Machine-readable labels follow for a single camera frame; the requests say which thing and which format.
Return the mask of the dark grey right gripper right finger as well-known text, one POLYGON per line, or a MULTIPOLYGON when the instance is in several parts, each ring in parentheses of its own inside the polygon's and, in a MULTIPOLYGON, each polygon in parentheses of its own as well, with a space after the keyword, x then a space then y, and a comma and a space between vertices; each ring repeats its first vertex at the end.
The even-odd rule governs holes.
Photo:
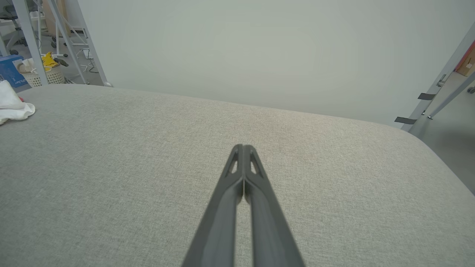
POLYGON ((256 149, 243 147, 244 194, 251 209, 255 267, 303 267, 304 261, 256 149))

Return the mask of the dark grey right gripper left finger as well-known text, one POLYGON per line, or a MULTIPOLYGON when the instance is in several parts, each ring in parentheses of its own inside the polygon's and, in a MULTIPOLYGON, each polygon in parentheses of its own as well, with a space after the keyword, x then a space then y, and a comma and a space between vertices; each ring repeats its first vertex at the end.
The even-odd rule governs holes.
POLYGON ((236 208, 244 187, 244 146, 235 145, 202 216, 183 267, 235 265, 236 208))

